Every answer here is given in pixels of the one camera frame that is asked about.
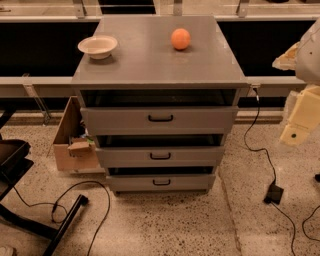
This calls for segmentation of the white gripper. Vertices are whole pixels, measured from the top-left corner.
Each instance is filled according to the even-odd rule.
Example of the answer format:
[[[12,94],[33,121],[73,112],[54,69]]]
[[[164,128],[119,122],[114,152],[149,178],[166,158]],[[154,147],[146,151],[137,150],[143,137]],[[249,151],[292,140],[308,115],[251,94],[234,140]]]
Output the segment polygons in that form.
[[[320,124],[320,87],[307,85],[301,92],[291,91],[287,97],[280,141],[302,144]]]

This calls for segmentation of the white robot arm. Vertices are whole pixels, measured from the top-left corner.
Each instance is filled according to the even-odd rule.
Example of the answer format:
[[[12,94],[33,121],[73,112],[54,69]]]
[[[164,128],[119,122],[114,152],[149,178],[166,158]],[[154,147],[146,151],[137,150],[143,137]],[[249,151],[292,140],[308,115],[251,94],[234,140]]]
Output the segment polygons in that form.
[[[307,30],[300,41],[277,57],[272,66],[294,70],[307,86],[297,96],[280,140],[290,146],[302,144],[320,124],[320,19]]]

